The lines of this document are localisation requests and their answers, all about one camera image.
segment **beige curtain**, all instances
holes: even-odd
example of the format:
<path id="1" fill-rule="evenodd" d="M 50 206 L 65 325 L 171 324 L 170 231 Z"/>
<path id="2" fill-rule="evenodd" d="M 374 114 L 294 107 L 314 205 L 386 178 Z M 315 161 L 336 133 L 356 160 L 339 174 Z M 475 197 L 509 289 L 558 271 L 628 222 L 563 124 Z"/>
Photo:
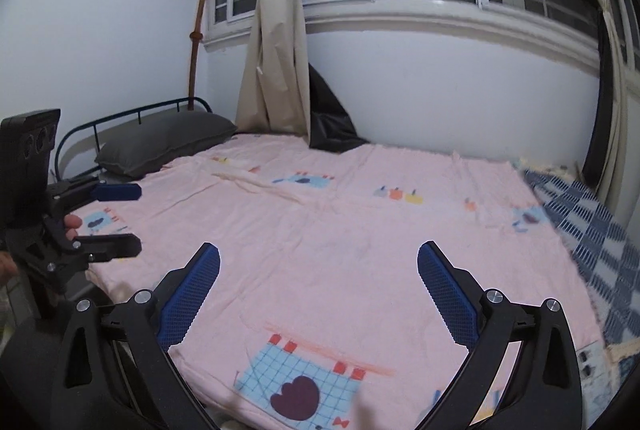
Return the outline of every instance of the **beige curtain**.
<path id="1" fill-rule="evenodd" d="M 310 134 L 302 0 L 257 0 L 236 124 L 242 131 Z"/>
<path id="2" fill-rule="evenodd" d="M 620 53 L 620 41 L 609 0 L 599 0 L 609 33 L 609 42 L 613 59 L 613 115 L 609 149 L 604 172 L 598 185 L 598 198 L 615 211 L 620 198 L 622 175 L 626 156 L 626 84 L 623 74 L 623 59 Z"/>

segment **blue gripper pad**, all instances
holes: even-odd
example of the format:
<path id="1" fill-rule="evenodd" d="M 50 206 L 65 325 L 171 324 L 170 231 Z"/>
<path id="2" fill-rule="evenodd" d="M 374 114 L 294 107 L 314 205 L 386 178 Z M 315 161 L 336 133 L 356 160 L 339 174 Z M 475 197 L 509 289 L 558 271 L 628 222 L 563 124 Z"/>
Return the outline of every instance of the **blue gripper pad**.
<path id="1" fill-rule="evenodd" d="M 97 185 L 91 192 L 94 201 L 136 201 L 142 196 L 142 188 L 136 183 L 122 185 Z"/>
<path id="2" fill-rule="evenodd" d="M 213 244 L 203 244 L 194 259 L 195 262 L 188 265 L 190 269 L 160 313 L 156 338 L 164 352 L 184 339 L 220 273 L 220 253 Z"/>
<path id="3" fill-rule="evenodd" d="M 436 304 L 453 341 L 471 351 L 479 337 L 478 311 L 455 279 L 453 273 L 456 271 L 461 270 L 454 268 L 433 242 L 421 246 L 418 251 L 420 278 Z"/>

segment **camera lens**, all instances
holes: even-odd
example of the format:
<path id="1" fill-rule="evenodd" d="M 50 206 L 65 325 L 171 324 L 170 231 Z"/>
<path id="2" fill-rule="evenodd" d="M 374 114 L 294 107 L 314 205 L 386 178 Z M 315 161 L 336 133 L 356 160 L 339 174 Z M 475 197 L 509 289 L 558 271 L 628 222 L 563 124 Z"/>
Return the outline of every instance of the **camera lens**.
<path id="1" fill-rule="evenodd" d="M 39 154 L 44 147 L 44 142 L 47 138 L 47 131 L 43 128 L 38 133 L 38 137 L 36 137 L 36 153 Z"/>
<path id="2" fill-rule="evenodd" d="M 31 151 L 33 150 L 33 136 L 29 134 L 29 137 L 24 141 L 24 158 L 31 157 Z"/>

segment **wooden stick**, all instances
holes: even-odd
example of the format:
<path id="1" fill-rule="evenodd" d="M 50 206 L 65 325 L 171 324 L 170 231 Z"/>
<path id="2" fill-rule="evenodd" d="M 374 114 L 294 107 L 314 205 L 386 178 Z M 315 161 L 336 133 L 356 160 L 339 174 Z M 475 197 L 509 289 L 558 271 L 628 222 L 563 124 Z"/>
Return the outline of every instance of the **wooden stick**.
<path id="1" fill-rule="evenodd" d="M 202 24 L 202 13 L 204 12 L 205 0 L 198 1 L 198 12 L 196 13 L 196 25 L 189 37 L 191 38 L 191 66 L 189 67 L 189 105 L 188 110 L 193 110 L 193 98 L 196 92 L 196 61 L 198 59 L 198 45 L 202 41 L 203 35 L 200 32 Z"/>

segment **human hand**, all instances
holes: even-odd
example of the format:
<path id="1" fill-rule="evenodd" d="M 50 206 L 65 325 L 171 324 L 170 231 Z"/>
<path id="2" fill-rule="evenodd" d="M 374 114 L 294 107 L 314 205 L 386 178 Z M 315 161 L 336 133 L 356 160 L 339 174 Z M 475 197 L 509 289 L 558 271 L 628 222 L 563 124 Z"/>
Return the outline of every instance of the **human hand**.
<path id="1" fill-rule="evenodd" d="M 65 217 L 66 237 L 73 240 L 78 236 L 78 229 L 82 226 L 82 219 L 77 215 L 67 215 Z M 0 251 L 0 287 L 3 287 L 18 274 L 18 267 L 14 259 L 6 251 Z"/>

